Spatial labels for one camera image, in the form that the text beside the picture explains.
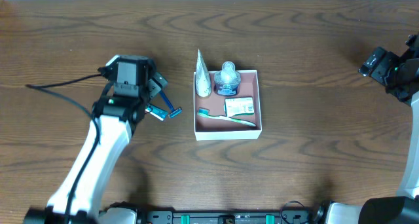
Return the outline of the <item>blue disposable razor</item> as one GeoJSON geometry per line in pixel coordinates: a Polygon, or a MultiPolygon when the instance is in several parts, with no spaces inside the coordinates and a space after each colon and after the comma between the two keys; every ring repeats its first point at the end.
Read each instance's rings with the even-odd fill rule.
{"type": "Polygon", "coordinates": [[[172,105],[171,101],[168,99],[168,97],[166,96],[166,94],[164,93],[163,90],[161,90],[159,92],[159,94],[160,94],[160,96],[162,97],[162,99],[164,100],[165,104],[168,106],[168,108],[170,110],[170,114],[169,114],[169,117],[170,118],[174,118],[174,117],[178,116],[182,112],[182,108],[180,108],[180,107],[175,108],[172,105]]]}

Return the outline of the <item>clear bottle white cap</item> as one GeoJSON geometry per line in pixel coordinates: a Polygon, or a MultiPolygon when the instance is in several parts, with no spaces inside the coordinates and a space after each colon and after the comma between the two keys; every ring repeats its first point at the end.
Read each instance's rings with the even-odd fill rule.
{"type": "Polygon", "coordinates": [[[241,76],[233,62],[224,62],[220,71],[214,74],[214,91],[220,96],[235,96],[241,83],[241,76]]]}

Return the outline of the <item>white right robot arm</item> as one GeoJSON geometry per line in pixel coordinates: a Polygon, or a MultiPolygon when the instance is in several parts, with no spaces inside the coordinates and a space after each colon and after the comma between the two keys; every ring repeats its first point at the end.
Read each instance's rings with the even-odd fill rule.
{"type": "Polygon", "coordinates": [[[405,44],[401,55],[376,47],[358,70],[412,111],[407,159],[395,195],[370,198],[361,206],[329,201],[311,223],[418,224],[418,34],[409,35],[405,44]]]}

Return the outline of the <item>white green toothpaste tube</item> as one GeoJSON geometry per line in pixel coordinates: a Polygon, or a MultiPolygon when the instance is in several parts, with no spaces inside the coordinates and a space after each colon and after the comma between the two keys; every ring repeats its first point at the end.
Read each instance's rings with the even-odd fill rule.
{"type": "Polygon", "coordinates": [[[167,111],[152,104],[147,105],[145,112],[150,113],[152,116],[156,117],[160,121],[164,121],[166,117],[168,116],[167,111]]]}

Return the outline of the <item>green white soap box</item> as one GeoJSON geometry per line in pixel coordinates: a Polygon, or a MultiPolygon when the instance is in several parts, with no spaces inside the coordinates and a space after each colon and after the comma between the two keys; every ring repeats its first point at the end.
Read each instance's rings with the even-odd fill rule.
{"type": "Polygon", "coordinates": [[[225,99],[226,116],[253,115],[255,108],[252,97],[225,99]]]}

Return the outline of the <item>green white toothbrush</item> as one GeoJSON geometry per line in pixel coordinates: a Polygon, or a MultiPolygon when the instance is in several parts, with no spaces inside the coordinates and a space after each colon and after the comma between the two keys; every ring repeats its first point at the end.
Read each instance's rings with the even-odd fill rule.
{"type": "Polygon", "coordinates": [[[227,116],[223,116],[223,115],[218,115],[218,116],[214,116],[214,115],[210,115],[210,111],[208,109],[203,109],[203,108],[199,108],[197,111],[197,115],[199,117],[204,117],[204,118],[208,118],[208,119],[215,119],[215,120],[222,120],[222,121],[230,121],[230,122],[235,122],[238,124],[243,124],[246,126],[252,126],[252,127],[256,127],[256,124],[250,121],[245,121],[242,119],[233,119],[227,116]]]}

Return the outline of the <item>white shampoo tube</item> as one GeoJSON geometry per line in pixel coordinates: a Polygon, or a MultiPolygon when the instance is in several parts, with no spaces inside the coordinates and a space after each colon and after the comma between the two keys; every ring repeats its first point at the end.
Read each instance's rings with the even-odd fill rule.
{"type": "Polygon", "coordinates": [[[211,79],[200,49],[198,49],[196,61],[195,89],[198,96],[202,98],[211,94],[211,79]]]}

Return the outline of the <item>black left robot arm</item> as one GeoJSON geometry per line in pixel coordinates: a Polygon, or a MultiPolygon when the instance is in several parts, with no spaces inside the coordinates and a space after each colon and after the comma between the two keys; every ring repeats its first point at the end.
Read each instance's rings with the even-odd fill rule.
{"type": "Polygon", "coordinates": [[[167,85],[154,61],[116,55],[98,69],[107,79],[91,110],[88,135],[60,188],[43,210],[30,208],[24,223],[144,223],[137,208],[123,202],[100,210],[115,164],[129,144],[147,104],[167,85]]]}

